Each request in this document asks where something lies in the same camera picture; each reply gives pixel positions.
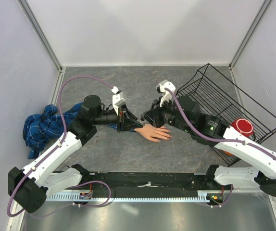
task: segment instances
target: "red cup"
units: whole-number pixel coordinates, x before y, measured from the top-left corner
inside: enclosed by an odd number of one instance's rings
[[[232,127],[243,136],[249,137],[253,134],[253,125],[246,119],[237,119],[232,124]]]

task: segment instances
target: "wire basket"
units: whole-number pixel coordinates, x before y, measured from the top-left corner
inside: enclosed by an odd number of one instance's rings
[[[200,104],[203,113],[218,116],[230,124],[239,118],[249,120],[254,127],[254,134],[250,139],[259,144],[276,133],[276,116],[234,84],[232,78],[226,77],[211,64],[199,68],[194,77],[177,90],[176,96],[190,96]],[[242,101],[245,101],[246,105],[254,106],[255,111],[263,115],[263,118],[258,119],[246,110]],[[265,123],[270,121],[272,126],[267,126]],[[228,166],[239,161],[234,155],[213,149]]]

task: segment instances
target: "metal post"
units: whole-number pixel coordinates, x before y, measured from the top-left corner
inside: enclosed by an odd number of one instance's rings
[[[56,68],[61,71],[62,70],[62,66],[59,62],[59,60],[57,59],[56,54],[53,52],[46,36],[44,35],[43,30],[41,29],[35,15],[33,14],[27,0],[17,0],[19,2],[19,4],[21,5],[23,11],[25,12],[27,18],[29,19],[32,27],[34,28],[36,34],[38,35],[38,38],[40,39],[41,43],[43,44],[45,50],[47,51],[48,55],[50,56],[52,62],[54,63],[54,65],[56,66]]]
[[[250,38],[252,37],[253,33],[255,32],[258,24],[260,23],[262,17],[264,16],[266,10],[268,9],[268,7],[270,6],[270,3],[272,2],[273,0],[264,0],[264,2],[262,3],[257,15],[255,16],[252,24],[250,25],[243,41],[241,42],[238,50],[236,51],[231,63],[229,64],[229,66],[231,68],[233,68],[236,64],[236,62],[238,61],[240,55],[243,53],[245,47],[247,46]]]

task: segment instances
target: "blue cloth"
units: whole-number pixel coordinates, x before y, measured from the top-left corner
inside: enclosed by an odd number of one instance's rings
[[[63,113],[67,126],[75,119],[80,105],[78,103]],[[23,138],[26,146],[31,148],[28,159],[37,158],[51,138],[58,138],[64,132],[61,116],[55,115],[57,110],[55,105],[47,105],[43,114],[31,115],[25,121]]]

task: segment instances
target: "gray floor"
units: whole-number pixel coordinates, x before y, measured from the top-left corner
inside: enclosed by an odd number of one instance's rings
[[[46,202],[34,215],[68,203]],[[237,193],[213,209],[197,203],[116,202],[100,208],[69,206],[40,220],[26,216],[21,231],[276,231],[268,196]]]
[[[178,89],[188,82],[198,67],[71,67],[67,68],[64,80],[78,75],[91,75],[108,81],[127,94],[127,106],[138,117],[148,110],[154,99],[159,98],[155,86],[168,79]],[[218,69],[230,76],[228,67]],[[219,80],[222,88],[225,83],[217,72],[210,73]],[[234,89],[225,89],[236,98]],[[62,108],[70,109],[75,103],[90,95],[100,96],[109,105],[112,92],[105,85],[89,79],[77,79],[65,86],[62,92]],[[210,148],[196,143],[191,137],[175,128],[172,139],[153,143],[138,133],[122,132],[101,126],[97,134],[80,150],[72,154],[64,165],[81,164],[90,171],[171,171],[205,172],[211,164],[227,164]]]

